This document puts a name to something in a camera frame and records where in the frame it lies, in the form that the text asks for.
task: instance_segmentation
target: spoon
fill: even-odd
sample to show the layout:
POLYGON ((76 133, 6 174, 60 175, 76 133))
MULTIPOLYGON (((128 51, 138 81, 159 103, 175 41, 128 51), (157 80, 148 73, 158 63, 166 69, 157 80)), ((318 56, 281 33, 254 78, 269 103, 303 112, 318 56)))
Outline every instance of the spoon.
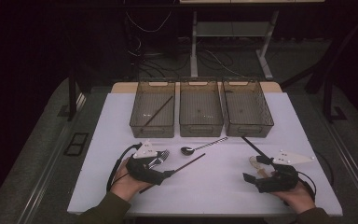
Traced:
POLYGON ((214 141, 212 143, 208 143, 207 145, 203 145, 202 147, 196 147, 196 148, 191 148, 191 147, 182 147, 180 150, 182 151, 182 153, 186 156, 190 156, 194 153, 194 151, 196 151, 197 149, 202 149, 202 148, 205 148, 205 147, 208 147, 208 146, 211 146, 211 145, 214 145, 214 144, 218 144, 220 142, 223 142, 223 141, 226 141, 228 140, 227 137, 224 137, 224 138, 221 138, 217 141, 214 141))

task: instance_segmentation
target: sleeve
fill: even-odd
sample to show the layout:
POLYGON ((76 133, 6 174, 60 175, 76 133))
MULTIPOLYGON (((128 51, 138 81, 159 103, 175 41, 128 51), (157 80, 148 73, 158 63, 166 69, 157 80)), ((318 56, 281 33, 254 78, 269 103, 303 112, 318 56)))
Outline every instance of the sleeve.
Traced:
POLYGON ((333 220, 322 208, 312 208, 298 215, 298 224, 333 224, 333 220))
POLYGON ((96 207, 82 213, 77 224, 117 224, 121 223, 123 217, 131 205, 119 198, 116 194, 107 192, 103 200, 96 207))

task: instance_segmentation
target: metal fork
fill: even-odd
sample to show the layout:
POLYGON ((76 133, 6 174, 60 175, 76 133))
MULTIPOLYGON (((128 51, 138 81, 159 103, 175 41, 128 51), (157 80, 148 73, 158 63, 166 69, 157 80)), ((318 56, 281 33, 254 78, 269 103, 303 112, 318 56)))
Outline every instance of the metal fork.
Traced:
POLYGON ((162 164, 165 160, 167 160, 168 156, 170 155, 170 151, 169 150, 165 150, 161 153, 161 156, 155 158, 154 160, 152 160, 148 165, 147 168, 151 169, 157 165, 162 164))

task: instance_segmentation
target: hand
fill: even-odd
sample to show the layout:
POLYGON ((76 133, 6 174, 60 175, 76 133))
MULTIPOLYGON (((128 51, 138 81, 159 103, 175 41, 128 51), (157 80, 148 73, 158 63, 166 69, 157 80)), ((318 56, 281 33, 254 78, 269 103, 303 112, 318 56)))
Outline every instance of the hand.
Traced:
POLYGON ((129 201, 133 195, 135 195, 139 190, 152 186, 152 184, 146 183, 144 181, 136 180, 128 174, 126 164, 129 161, 129 158, 124 160, 115 175, 115 179, 119 179, 110 189, 110 192, 116 194, 118 197, 122 198, 125 201, 129 201))
POLYGON ((301 214, 316 207, 305 186, 298 181, 294 189, 287 191, 271 192, 283 201, 287 202, 297 214, 301 214))

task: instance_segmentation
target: person's arm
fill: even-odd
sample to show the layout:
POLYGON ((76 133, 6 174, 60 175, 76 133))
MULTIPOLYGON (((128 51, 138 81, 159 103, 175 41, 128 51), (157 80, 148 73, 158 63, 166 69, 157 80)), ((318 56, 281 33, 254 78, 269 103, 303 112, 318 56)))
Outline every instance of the person's arm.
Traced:
POLYGON ((130 209, 130 199, 139 190, 151 184, 136 180, 128 175, 126 168, 128 159, 124 160, 117 170, 115 179, 118 181, 106 192, 103 200, 96 206, 82 213, 76 223, 116 224, 121 223, 123 217, 130 209))
POLYGON ((332 224, 333 220, 322 208, 318 208, 310 197, 305 186, 298 182, 296 187, 287 191, 272 192, 271 194, 287 202, 298 214, 298 224, 332 224))

